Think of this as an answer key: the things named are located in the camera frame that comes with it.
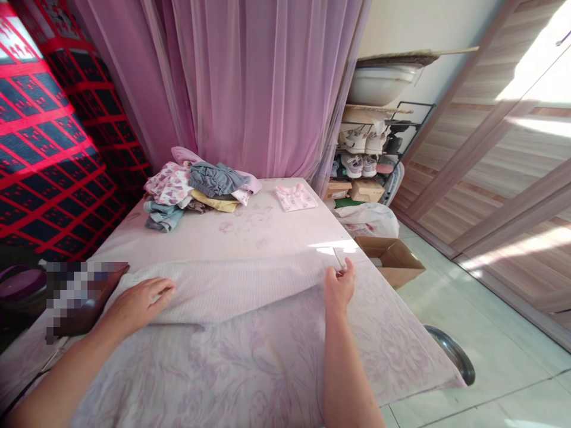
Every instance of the white plastic bag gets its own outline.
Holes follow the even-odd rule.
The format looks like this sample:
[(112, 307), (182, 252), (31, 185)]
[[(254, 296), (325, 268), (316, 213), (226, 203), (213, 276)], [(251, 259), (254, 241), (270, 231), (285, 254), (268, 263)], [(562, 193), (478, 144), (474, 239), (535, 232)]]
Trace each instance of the white plastic bag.
[(396, 216), (389, 207), (378, 202), (337, 208), (333, 210), (333, 214), (352, 238), (356, 236), (399, 237), (399, 222)]

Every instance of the brown box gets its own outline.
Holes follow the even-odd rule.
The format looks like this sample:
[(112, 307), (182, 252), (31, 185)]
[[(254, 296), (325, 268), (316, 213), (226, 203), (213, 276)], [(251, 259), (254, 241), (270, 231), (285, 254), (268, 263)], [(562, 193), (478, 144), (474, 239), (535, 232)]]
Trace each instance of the brown box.
[(385, 189), (375, 180), (354, 180), (349, 196), (354, 201), (379, 202), (383, 193)]
[(347, 196), (347, 192), (351, 190), (353, 184), (347, 181), (330, 180), (327, 186), (327, 192), (323, 200), (341, 199)]
[(368, 257), (381, 259), (377, 269), (394, 288), (400, 288), (426, 270), (408, 247), (396, 238), (356, 237), (355, 241)]

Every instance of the right hand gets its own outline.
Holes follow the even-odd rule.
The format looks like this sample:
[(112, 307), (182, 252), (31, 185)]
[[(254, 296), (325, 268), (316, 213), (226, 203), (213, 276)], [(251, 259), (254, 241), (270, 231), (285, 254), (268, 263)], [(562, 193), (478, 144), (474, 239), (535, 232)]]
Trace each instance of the right hand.
[(329, 314), (347, 315), (347, 306), (355, 291), (355, 266), (348, 257), (345, 263), (347, 269), (337, 273), (328, 267), (325, 274), (325, 311)]

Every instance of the wardrobe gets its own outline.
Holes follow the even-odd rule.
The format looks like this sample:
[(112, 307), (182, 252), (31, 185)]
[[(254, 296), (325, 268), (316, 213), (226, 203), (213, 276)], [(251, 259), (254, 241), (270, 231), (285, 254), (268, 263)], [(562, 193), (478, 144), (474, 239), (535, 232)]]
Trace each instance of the wardrobe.
[(507, 0), (391, 208), (571, 351), (571, 1)]

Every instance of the green object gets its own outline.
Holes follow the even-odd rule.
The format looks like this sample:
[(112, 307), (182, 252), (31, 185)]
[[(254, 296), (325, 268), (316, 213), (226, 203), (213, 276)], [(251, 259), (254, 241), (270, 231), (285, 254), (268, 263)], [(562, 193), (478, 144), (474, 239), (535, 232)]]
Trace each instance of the green object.
[(335, 208), (343, 208), (346, 206), (361, 205), (364, 201), (354, 201), (351, 198), (335, 199)]

